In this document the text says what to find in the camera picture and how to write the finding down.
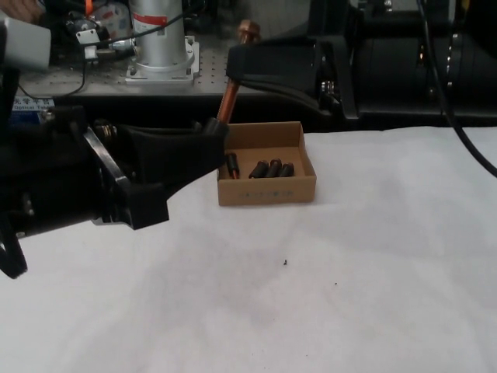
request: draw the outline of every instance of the metal bolt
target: metal bolt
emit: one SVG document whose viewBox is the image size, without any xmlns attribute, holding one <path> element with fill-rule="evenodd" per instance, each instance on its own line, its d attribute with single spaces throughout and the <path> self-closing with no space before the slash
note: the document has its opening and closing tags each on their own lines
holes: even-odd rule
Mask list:
<svg viewBox="0 0 497 373">
<path fill-rule="evenodd" d="M 428 88 L 428 97 L 429 99 L 435 99 L 436 98 L 436 89 L 433 87 Z"/>
<path fill-rule="evenodd" d="M 41 112 L 41 120 L 43 123 L 50 122 L 51 120 L 55 120 L 55 114 L 49 110 L 44 110 Z"/>
</svg>

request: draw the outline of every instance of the copper pipe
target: copper pipe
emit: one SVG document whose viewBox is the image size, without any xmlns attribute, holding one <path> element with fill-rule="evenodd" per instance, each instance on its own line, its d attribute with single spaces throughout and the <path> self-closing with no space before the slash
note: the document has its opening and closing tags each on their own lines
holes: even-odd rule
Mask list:
<svg viewBox="0 0 497 373">
<path fill-rule="evenodd" d="M 260 26 L 250 20 L 242 21 L 238 28 L 238 35 L 241 44 L 250 44 L 253 41 L 258 41 L 260 40 Z M 219 112 L 217 113 L 217 119 L 221 123 L 228 124 L 230 122 L 239 87 L 240 85 L 234 80 L 228 80 L 228 86 L 226 87 Z"/>
</svg>

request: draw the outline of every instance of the black cable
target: black cable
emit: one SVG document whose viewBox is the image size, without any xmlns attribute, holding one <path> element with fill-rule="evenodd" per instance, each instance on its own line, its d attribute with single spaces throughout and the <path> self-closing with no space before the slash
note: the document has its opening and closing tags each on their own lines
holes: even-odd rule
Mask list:
<svg viewBox="0 0 497 373">
<path fill-rule="evenodd" d="M 78 93 L 79 91 L 81 91 L 85 87 L 85 83 L 86 83 L 86 59 L 85 59 L 84 52 L 82 53 L 82 56 L 83 56 L 83 67 L 82 67 L 83 79 L 82 79 L 79 87 L 77 89 L 75 89 L 74 91 L 70 91 L 69 93 L 65 93 L 65 94 L 59 95 L 59 96 L 52 96 L 52 99 L 62 99 L 64 97 L 74 95 L 75 93 Z M 19 89 L 21 90 L 22 93 L 24 93 L 25 96 L 28 96 L 31 99 L 47 99 L 47 97 L 36 97 L 36 96 L 30 95 L 20 84 L 19 84 Z"/>
<path fill-rule="evenodd" d="M 436 53 L 435 49 L 433 48 L 433 40 L 429 30 L 428 18 L 426 17 L 425 5 L 423 4 L 423 0 L 416 0 L 416 2 L 418 4 L 419 15 L 421 16 L 422 20 L 426 51 L 428 54 L 428 63 L 430 64 L 433 79 L 435 80 L 436 94 L 438 96 L 440 108 L 442 109 L 445 118 L 447 119 L 447 123 L 456 131 L 457 136 L 466 147 L 466 149 L 471 153 L 471 155 L 473 155 L 474 159 L 476 159 L 478 163 L 480 163 L 480 165 L 482 165 L 494 177 L 497 177 L 497 168 L 493 164 L 491 164 L 490 161 L 488 161 L 478 149 L 476 149 L 470 138 L 467 136 L 466 132 L 464 132 L 462 126 L 459 124 L 454 110 L 449 103 L 447 94 L 445 93 L 445 89 L 443 88 L 442 81 L 440 80 L 440 75 L 438 72 Z"/>
</svg>

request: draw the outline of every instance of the small cardboard box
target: small cardboard box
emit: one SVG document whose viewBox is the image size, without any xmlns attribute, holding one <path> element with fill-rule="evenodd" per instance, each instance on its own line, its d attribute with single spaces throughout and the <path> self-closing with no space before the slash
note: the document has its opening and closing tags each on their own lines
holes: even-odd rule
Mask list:
<svg viewBox="0 0 497 373">
<path fill-rule="evenodd" d="M 217 173 L 220 206 L 311 202 L 316 174 L 305 151 L 299 122 L 230 124 L 226 152 L 237 155 L 240 179 L 233 180 L 226 165 Z M 249 179 L 260 160 L 279 158 L 294 164 L 295 176 Z"/>
</svg>

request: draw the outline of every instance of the white table surface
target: white table surface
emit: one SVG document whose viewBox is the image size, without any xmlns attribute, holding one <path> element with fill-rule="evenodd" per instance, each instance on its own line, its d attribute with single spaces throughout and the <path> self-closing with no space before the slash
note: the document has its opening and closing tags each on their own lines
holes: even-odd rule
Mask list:
<svg viewBox="0 0 497 373">
<path fill-rule="evenodd" d="M 212 173 L 167 223 L 24 239 L 0 372 L 497 371 L 497 180 L 448 129 L 306 142 L 313 204 L 221 208 Z"/>
</svg>

